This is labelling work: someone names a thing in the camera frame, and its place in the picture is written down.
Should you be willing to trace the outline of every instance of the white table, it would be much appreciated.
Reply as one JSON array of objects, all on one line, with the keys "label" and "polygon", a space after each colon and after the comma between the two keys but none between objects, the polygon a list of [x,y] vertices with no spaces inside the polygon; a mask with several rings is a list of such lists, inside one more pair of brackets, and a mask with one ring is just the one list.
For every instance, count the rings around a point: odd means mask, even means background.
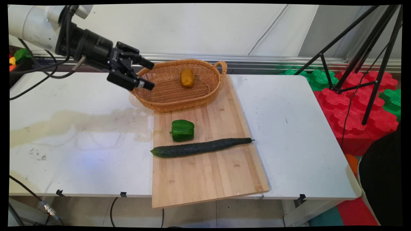
[{"label": "white table", "polygon": [[[10,102],[12,176],[45,196],[55,196],[59,189],[65,196],[127,192],[127,196],[151,197],[152,110],[106,76],[76,73],[61,80],[50,78]],[[41,72],[25,75],[10,96],[42,78]],[[307,220],[341,200],[361,196],[303,76],[231,78],[269,181],[270,191],[263,198],[306,196],[305,203],[284,217],[286,225],[299,223],[301,215]],[[10,180],[9,195],[29,194]]]}]

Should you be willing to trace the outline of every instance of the basket handle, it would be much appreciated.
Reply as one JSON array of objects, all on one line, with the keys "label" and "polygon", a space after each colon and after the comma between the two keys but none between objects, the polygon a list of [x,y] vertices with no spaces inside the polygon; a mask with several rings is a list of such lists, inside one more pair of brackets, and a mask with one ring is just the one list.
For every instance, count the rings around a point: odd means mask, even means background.
[{"label": "basket handle", "polygon": [[224,77],[227,74],[227,63],[224,61],[218,61],[214,64],[214,67],[217,68],[217,66],[220,65],[222,68],[222,72],[221,72],[221,80],[224,79]]}]

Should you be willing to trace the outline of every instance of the robotic arm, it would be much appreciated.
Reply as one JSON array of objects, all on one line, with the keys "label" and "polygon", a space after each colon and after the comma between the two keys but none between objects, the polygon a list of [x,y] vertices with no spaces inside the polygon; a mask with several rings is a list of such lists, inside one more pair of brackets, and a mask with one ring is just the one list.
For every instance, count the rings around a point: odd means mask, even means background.
[{"label": "robotic arm", "polygon": [[69,55],[79,64],[84,63],[99,71],[108,70],[107,80],[128,90],[135,87],[152,90],[154,83],[139,78],[132,68],[133,63],[148,69],[154,67],[154,63],[143,58],[138,49],[121,42],[113,47],[112,41],[78,28],[70,22],[71,17],[67,17],[68,14],[76,14],[85,19],[92,7],[8,5],[9,34],[64,56],[67,56],[68,40]]}]

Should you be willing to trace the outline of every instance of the black cable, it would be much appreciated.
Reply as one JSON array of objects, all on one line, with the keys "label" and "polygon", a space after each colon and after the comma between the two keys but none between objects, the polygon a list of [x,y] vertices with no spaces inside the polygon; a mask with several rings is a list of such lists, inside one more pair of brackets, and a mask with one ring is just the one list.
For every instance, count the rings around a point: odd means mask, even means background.
[{"label": "black cable", "polygon": [[377,56],[377,58],[374,60],[374,62],[371,64],[371,66],[368,68],[368,70],[363,74],[363,76],[360,79],[360,83],[358,84],[356,91],[353,93],[353,95],[350,98],[350,103],[348,104],[348,111],[347,111],[347,116],[345,117],[345,121],[344,121],[344,128],[342,130],[342,138],[341,138],[341,149],[342,149],[342,144],[344,143],[344,134],[345,134],[345,124],[347,123],[347,119],[348,119],[348,115],[350,113],[350,108],[351,108],[351,102],[354,98],[354,95],[357,93],[358,89],[360,88],[361,82],[364,79],[364,76],[367,75],[369,73],[369,71],[371,70],[372,66],[374,66],[374,64],[377,62],[377,60],[380,58],[380,56],[382,55],[382,53],[385,51],[385,49],[388,47],[388,45],[390,44],[391,40],[387,43],[387,45],[384,47],[384,49],[380,52],[380,54]]},{"label": "black cable", "polygon": [[27,74],[27,73],[31,73],[31,72],[37,72],[37,71],[42,71],[44,69],[50,68],[50,67],[55,67],[61,64],[64,64],[65,62],[67,62],[70,59],[70,23],[71,23],[71,19],[73,17],[74,12],[71,11],[71,6],[72,5],[68,5],[67,6],[67,12],[66,12],[66,20],[67,20],[67,26],[66,26],[66,58],[59,63],[55,63],[46,67],[38,67],[38,68],[34,68],[34,69],[30,69],[27,71],[22,71],[22,72],[10,72],[10,75],[19,75],[19,74]]},{"label": "black cable", "polygon": [[[12,177],[11,175],[9,175],[9,178],[14,180],[16,183],[18,183],[21,187],[23,187],[25,190],[27,190],[30,194],[32,194],[38,201],[40,201],[41,203],[44,203],[43,200],[36,195],[33,191],[31,191],[29,188],[27,188],[22,182],[20,182],[19,180],[17,180],[16,178]],[[58,221],[60,221],[60,223],[64,226],[63,221],[61,220],[61,218],[58,218]]]},{"label": "black cable", "polygon": [[16,219],[18,225],[19,225],[19,226],[24,226],[23,221],[22,221],[21,218],[18,216],[17,212],[14,210],[12,204],[10,204],[10,201],[9,201],[9,211],[12,213],[13,217]]},{"label": "black cable", "polygon": [[[19,39],[19,41],[21,42],[21,44],[23,44],[24,48],[26,48],[26,49],[28,50],[28,52],[29,52],[29,54],[30,54],[30,56],[31,56],[31,59],[33,60],[34,64],[36,64],[38,67],[41,67],[41,65],[39,64],[39,62],[37,61],[37,59],[34,57],[33,52],[30,50],[30,48],[28,48],[27,44],[26,44],[22,39]],[[56,64],[56,63],[57,63],[57,60],[54,58],[54,56],[53,56],[49,51],[47,51],[47,50],[45,50],[45,51],[46,51],[49,55],[51,55],[51,57],[54,59],[54,63]],[[53,71],[53,73],[51,73],[51,74],[48,73],[48,72],[46,72],[46,71],[42,71],[42,72],[45,73],[46,75],[48,75],[49,77],[54,78],[54,79],[63,79],[63,78],[69,77],[70,75],[72,75],[72,74],[74,73],[74,71],[70,71],[69,73],[64,74],[64,75],[62,75],[62,76],[54,76],[53,74],[57,71],[57,67],[58,67],[58,66],[55,67],[55,71]]]},{"label": "black cable", "polygon": [[22,182],[20,182],[19,180],[17,180],[16,178],[12,177],[11,175],[9,175],[9,178],[14,180],[17,184],[21,185],[25,190],[27,190],[30,194],[32,194],[37,200],[39,200],[40,202],[42,202],[43,200],[38,197],[33,191],[31,191],[29,188],[27,188]]},{"label": "black cable", "polygon": [[113,227],[115,227],[114,222],[113,222],[113,205],[115,203],[115,201],[118,199],[118,197],[116,197],[113,201],[113,203],[111,204],[111,209],[110,209],[110,220],[111,220],[111,225]]},{"label": "black cable", "polygon": [[[54,59],[54,62],[57,63],[57,60],[54,58],[53,54],[51,54],[49,51],[46,51],[46,52]],[[55,69],[53,70],[53,72],[52,72],[50,75],[54,74],[54,73],[57,71],[57,68],[58,68],[58,66],[55,67]],[[20,96],[22,96],[22,95],[26,94],[27,92],[31,91],[33,88],[37,87],[38,85],[40,85],[41,83],[43,83],[46,79],[48,79],[48,78],[50,77],[50,75],[47,75],[46,78],[42,79],[40,82],[36,83],[35,85],[33,85],[32,87],[30,87],[29,89],[27,89],[27,90],[23,91],[22,93],[16,95],[15,97],[10,98],[10,100],[17,99],[17,98],[19,98]]]},{"label": "black cable", "polygon": [[47,225],[49,219],[50,219],[50,214],[48,215],[46,223],[44,225]]},{"label": "black cable", "polygon": [[163,228],[163,224],[164,224],[164,209],[163,209],[163,219],[161,221],[161,227]]}]

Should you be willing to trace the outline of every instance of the tripod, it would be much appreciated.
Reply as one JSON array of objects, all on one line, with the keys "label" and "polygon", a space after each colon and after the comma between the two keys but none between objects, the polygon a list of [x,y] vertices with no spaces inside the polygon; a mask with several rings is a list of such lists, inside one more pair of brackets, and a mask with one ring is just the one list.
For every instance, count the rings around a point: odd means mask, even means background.
[{"label": "tripod", "polygon": [[[394,29],[393,32],[391,33],[390,41],[386,46],[386,51],[384,53],[383,60],[380,65],[380,70],[377,75],[377,79],[372,82],[360,84],[358,86],[354,86],[351,88],[346,88],[346,89],[341,89],[344,81],[348,78],[350,73],[353,71],[355,68],[354,72],[358,73],[360,70],[361,66],[364,64],[365,60],[367,59],[370,51],[374,47],[375,43],[377,42],[378,38],[381,36],[382,32],[384,31],[385,27],[387,26],[388,22],[392,18],[394,12],[397,10],[397,8],[400,6],[399,13],[397,16],[397,20],[395,21]],[[365,40],[364,44],[361,46],[361,48],[358,50],[357,54],[354,56],[352,59],[351,63],[348,65],[347,69],[345,70],[344,74],[342,75],[341,79],[338,81],[338,83],[335,85],[335,87],[331,83],[331,78],[330,74],[328,73],[328,68],[326,64],[326,60],[324,58],[324,52],[326,52],[331,46],[333,46],[337,41],[339,41],[344,35],[346,35],[350,30],[352,30],[356,25],[358,25],[363,19],[365,19],[370,13],[372,13],[377,6],[372,6],[369,8],[365,13],[363,13],[357,20],[355,20],[347,29],[345,29],[341,34],[339,34],[335,39],[333,39],[327,46],[325,46],[318,54],[316,54],[310,61],[308,61],[302,68],[300,68],[294,75],[300,74],[304,69],[306,69],[310,64],[312,64],[315,60],[317,60],[318,57],[321,57],[321,61],[324,66],[324,71],[326,72],[326,76],[328,79],[328,84],[330,90],[336,91],[338,94],[341,94],[344,91],[349,91],[349,90],[354,90],[357,88],[369,86],[369,85],[374,85],[374,88],[372,89],[371,97],[369,99],[367,109],[365,110],[364,118],[362,121],[363,125],[366,125],[368,121],[369,114],[372,109],[372,105],[374,103],[375,97],[378,92],[378,88],[380,87],[381,80],[383,78],[383,74],[385,72],[385,69],[387,67],[388,59],[390,58],[391,52],[394,47],[395,39],[397,38],[398,31],[402,26],[402,5],[389,5],[387,9],[385,10],[384,14],[381,16],[381,18],[378,20],[377,24],[371,31],[370,35],[367,37]]]}]

